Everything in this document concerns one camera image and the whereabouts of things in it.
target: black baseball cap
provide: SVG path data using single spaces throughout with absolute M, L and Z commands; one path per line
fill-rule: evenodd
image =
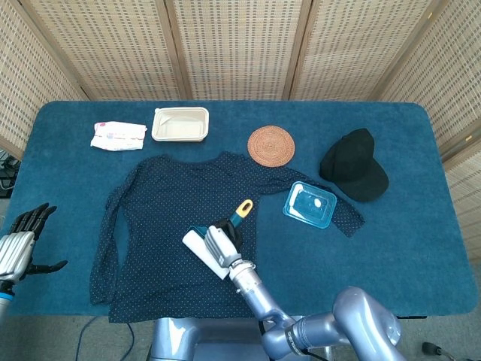
M 321 161 L 319 175 L 359 202 L 377 199 L 389 185 L 388 176 L 374 159 L 374 139 L 366 128 L 334 144 Z

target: yellow handle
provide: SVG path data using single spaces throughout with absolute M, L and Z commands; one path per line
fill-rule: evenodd
M 251 209 L 253 209 L 253 201 L 251 201 L 250 199 L 246 199 L 240 204 L 239 207 L 237 207 L 237 210 L 235 211 L 235 213 L 237 213 L 242 218 L 245 218 L 246 215 L 249 214 Z

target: robotic arm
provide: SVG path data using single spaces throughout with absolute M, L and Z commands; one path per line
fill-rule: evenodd
M 274 326 L 262 336 L 262 346 L 272 359 L 293 352 L 336 344 L 351 344 L 361 361 L 405 361 L 395 345 L 401 338 L 398 319 L 364 290 L 350 287 L 334 301 L 332 313 L 293 320 L 274 301 L 257 275 L 256 266 L 241 259 L 221 229 L 209 227 L 205 244 L 231 278 L 256 318 Z
M 14 299 L 14 285 L 26 275 L 52 273 L 60 270 L 67 261 L 55 265 L 34 265 L 32 252 L 44 229 L 47 218 L 56 210 L 45 203 L 21 214 L 12 224 L 8 234 L 0 238 L 0 324 Z

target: white plastic tray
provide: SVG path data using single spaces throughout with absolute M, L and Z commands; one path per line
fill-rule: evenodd
M 202 107 L 157 108 L 152 138 L 156 141 L 201 141 L 209 132 L 209 112 Z

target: woven panel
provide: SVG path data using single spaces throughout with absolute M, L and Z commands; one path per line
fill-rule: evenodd
M 430 1 L 324 0 L 294 99 L 366 99 Z
M 195 99 L 281 99 L 301 0 L 176 0 Z
M 21 157 L 39 108 L 84 99 L 8 0 L 0 0 L 0 137 Z
M 481 151 L 446 173 L 470 258 L 481 258 Z
M 154 0 L 29 4 L 100 99 L 179 98 Z
M 424 106 L 439 146 L 481 117 L 479 34 L 481 2 L 450 1 L 383 94 Z

